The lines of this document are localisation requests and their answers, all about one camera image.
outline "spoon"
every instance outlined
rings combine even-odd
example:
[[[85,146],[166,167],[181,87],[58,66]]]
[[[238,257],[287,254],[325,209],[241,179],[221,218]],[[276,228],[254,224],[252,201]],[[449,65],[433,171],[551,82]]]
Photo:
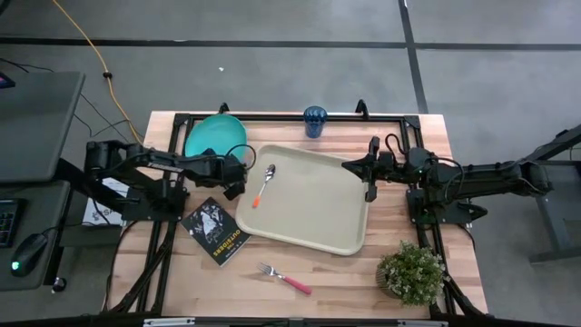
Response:
[[[266,168],[266,171],[264,172],[264,184],[262,185],[261,191],[254,198],[254,203],[252,204],[252,208],[256,208],[258,206],[258,204],[261,202],[261,195],[262,195],[262,192],[264,192],[264,188],[266,187],[266,183],[268,183],[269,180],[272,179],[272,176],[274,176],[275,171],[276,171],[276,166],[273,163],[271,165],[269,165],[268,168]]]

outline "white paper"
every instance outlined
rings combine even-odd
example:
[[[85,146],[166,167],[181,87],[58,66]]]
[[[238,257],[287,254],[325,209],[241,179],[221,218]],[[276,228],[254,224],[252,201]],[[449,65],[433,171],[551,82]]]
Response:
[[[121,196],[127,197],[129,186],[125,185],[124,183],[121,183],[113,178],[105,178],[103,179],[103,185],[116,191]],[[97,203],[97,208],[99,208],[99,211],[103,213],[103,215],[111,224],[122,224],[121,215],[119,213],[107,208],[104,205],[101,205],[100,203]],[[93,199],[91,198],[87,200],[87,206],[84,209],[83,223],[85,222],[94,224],[107,223],[103,217],[101,217],[101,215],[94,209]]]

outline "potted plant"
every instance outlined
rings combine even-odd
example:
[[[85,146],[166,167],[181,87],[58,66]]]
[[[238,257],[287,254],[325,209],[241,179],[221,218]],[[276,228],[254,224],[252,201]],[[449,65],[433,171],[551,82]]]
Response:
[[[441,294],[445,269],[442,257],[429,248],[401,242],[398,253],[381,259],[376,281],[382,292],[403,305],[427,305]]]

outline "butcher block tabletop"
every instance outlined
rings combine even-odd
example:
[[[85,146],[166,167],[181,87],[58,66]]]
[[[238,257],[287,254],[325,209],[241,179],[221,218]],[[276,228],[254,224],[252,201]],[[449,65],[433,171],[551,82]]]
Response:
[[[167,151],[173,117],[177,113],[186,114],[152,112],[144,146]],[[419,120],[424,147],[437,156],[451,158],[444,117],[439,114],[421,114]],[[303,122],[243,121],[243,124],[247,129],[249,144],[257,151],[265,144],[277,144],[351,160],[366,154],[373,135],[383,139],[389,133],[400,134],[399,126],[393,123],[327,122],[322,136],[310,139],[305,135]],[[184,138],[185,129],[179,138],[179,153]],[[411,146],[414,146],[413,137],[410,140]],[[162,176],[159,171],[143,171],[152,178]],[[234,216],[238,199],[228,201],[222,195],[222,188],[196,188],[189,181],[185,186],[191,195],[184,216],[210,196]],[[384,295],[376,286],[375,271],[380,257],[397,252],[402,240],[418,242],[416,230],[408,217],[405,199],[408,187],[383,182],[378,182],[377,186],[377,200],[369,205],[365,243],[360,251],[351,256],[339,256],[252,236],[221,268],[178,224],[162,315],[429,318],[428,307],[403,307],[399,300]],[[152,227],[153,223],[137,223],[123,238],[115,259],[109,307],[123,298],[142,272]],[[162,229],[160,241],[164,233],[165,229]],[[474,305],[482,312],[487,312],[470,238],[456,225],[442,225],[441,233],[451,276]],[[281,273],[309,285],[312,288],[311,296],[258,271],[258,262],[271,264]],[[152,278],[148,307],[153,302],[157,279],[156,273]]]

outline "computer mouse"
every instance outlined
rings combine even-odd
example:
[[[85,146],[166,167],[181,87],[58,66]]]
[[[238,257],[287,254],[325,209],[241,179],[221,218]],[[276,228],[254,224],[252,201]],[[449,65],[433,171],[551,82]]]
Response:
[[[25,277],[34,270],[47,243],[48,239],[41,233],[34,233],[26,237],[12,255],[12,261],[10,262],[12,275]]]

